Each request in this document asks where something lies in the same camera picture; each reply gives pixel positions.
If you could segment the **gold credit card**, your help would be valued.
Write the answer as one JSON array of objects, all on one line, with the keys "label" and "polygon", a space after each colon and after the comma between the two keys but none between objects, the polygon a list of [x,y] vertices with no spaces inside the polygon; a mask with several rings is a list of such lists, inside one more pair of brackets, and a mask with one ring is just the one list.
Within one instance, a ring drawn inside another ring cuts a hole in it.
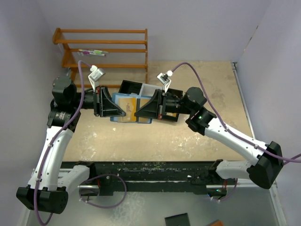
[{"label": "gold credit card", "polygon": [[167,115],[167,116],[171,116],[171,117],[176,117],[176,116],[177,116],[177,113],[167,113],[166,115]]}]

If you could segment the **gold card with black stripe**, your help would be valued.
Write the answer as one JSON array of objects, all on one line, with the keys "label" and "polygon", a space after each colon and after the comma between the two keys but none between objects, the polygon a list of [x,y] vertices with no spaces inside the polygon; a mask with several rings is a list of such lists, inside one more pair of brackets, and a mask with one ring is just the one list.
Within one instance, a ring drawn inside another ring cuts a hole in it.
[{"label": "gold card with black stripe", "polygon": [[118,122],[136,122],[136,98],[120,98],[118,104],[120,108],[126,113],[125,116],[119,117]]}]

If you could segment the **blue leather card holder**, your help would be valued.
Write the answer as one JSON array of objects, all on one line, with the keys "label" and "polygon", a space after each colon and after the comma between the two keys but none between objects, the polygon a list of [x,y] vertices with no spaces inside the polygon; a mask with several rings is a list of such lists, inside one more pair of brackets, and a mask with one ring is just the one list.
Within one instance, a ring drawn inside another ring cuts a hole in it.
[{"label": "blue leather card holder", "polygon": [[151,124],[152,119],[136,117],[135,112],[142,108],[151,97],[136,94],[113,93],[112,100],[125,113],[125,116],[110,117],[111,122]]}]

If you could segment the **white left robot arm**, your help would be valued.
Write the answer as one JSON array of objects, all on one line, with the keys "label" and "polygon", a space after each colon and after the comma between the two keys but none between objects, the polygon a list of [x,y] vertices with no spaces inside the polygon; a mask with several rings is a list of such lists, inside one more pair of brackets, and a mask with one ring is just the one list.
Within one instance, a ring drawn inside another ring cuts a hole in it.
[{"label": "white left robot arm", "polygon": [[45,144],[26,187],[19,187],[17,199],[28,209],[61,214],[69,195],[86,180],[94,180],[96,166],[91,162],[78,162],[59,177],[65,150],[80,118],[81,109],[92,109],[95,116],[120,117],[125,112],[116,105],[106,86],[98,78],[88,77],[91,88],[77,92],[69,77],[58,77],[53,82],[50,112]]}]

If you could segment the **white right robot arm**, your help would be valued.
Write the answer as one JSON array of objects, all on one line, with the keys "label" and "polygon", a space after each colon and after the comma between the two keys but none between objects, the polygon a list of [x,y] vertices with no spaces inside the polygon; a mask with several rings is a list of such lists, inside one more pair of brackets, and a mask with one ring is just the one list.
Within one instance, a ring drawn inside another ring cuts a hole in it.
[{"label": "white right robot arm", "polygon": [[200,88],[189,88],[182,98],[160,89],[136,112],[136,117],[161,119],[164,113],[189,115],[188,127],[234,150],[243,161],[218,160],[213,165],[214,174],[222,179],[249,179],[257,186],[270,189],[284,166],[281,146],[256,140],[225,124],[217,114],[207,110],[207,99]]}]

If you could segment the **black card holder on floor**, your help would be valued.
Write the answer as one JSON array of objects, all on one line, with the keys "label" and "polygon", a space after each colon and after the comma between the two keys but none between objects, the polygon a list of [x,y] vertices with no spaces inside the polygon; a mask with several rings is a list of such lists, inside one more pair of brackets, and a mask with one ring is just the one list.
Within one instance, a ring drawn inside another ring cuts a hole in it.
[{"label": "black card holder on floor", "polygon": [[166,226],[190,226],[188,213],[166,217],[165,224]]}]

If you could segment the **orange card holder on floor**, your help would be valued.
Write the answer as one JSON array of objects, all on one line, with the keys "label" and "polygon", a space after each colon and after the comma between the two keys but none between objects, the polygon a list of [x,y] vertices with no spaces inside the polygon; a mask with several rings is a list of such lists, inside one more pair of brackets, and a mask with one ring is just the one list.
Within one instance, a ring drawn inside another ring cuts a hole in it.
[{"label": "orange card holder on floor", "polygon": [[221,220],[216,220],[214,222],[211,222],[207,226],[224,226],[223,222]]}]

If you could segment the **three-compartment sorting tray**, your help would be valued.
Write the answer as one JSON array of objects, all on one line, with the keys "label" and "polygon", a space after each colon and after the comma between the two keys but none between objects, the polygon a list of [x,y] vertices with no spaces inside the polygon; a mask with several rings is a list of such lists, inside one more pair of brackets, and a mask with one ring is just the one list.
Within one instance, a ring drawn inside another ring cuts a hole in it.
[{"label": "three-compartment sorting tray", "polygon": [[[162,89],[160,86],[150,85],[146,83],[139,83],[134,81],[123,80],[119,88],[119,93],[136,94],[141,96],[153,96],[156,89]],[[177,122],[179,114],[176,117],[167,116],[167,113],[162,114],[162,120]]]}]

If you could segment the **coloured markers on rack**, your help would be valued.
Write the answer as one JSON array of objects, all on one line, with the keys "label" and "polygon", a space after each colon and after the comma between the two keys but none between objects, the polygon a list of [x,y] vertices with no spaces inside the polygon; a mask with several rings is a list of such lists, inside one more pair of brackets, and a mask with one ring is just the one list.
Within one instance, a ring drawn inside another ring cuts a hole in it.
[{"label": "coloured markers on rack", "polygon": [[81,55],[93,55],[93,56],[101,56],[105,57],[109,52],[103,50],[95,50],[95,49],[78,49],[78,53]]}]

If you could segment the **orange wooden rack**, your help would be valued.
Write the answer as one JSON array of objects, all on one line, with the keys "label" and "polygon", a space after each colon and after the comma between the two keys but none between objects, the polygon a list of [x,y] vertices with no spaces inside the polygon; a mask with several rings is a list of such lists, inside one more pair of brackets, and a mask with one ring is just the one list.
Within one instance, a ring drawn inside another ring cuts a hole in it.
[{"label": "orange wooden rack", "polygon": [[[102,39],[66,39],[65,33],[97,33],[97,34],[143,34],[144,38],[141,40],[102,40]],[[75,81],[78,73],[78,63],[73,56],[78,52],[84,56],[100,56],[106,57],[109,53],[133,53],[145,54],[144,63],[142,64],[96,64],[101,68],[133,68],[144,69],[145,77],[144,82],[148,83],[148,30],[116,30],[116,29],[61,29],[56,28],[52,42],[55,45],[61,44],[63,46],[63,58],[61,66],[71,70],[71,80]],[[144,48],[71,48],[70,44],[103,44],[103,45],[144,45]]]}]

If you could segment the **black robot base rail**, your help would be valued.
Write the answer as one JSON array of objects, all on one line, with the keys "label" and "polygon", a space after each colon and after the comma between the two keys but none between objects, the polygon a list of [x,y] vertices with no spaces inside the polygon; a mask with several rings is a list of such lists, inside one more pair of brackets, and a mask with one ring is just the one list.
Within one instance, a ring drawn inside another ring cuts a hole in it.
[{"label": "black robot base rail", "polygon": [[93,181],[81,184],[84,190],[94,190],[101,196],[114,192],[172,192],[225,195],[226,187],[235,179],[222,179],[215,168],[217,161],[64,161],[62,169],[76,165],[91,168]]}]

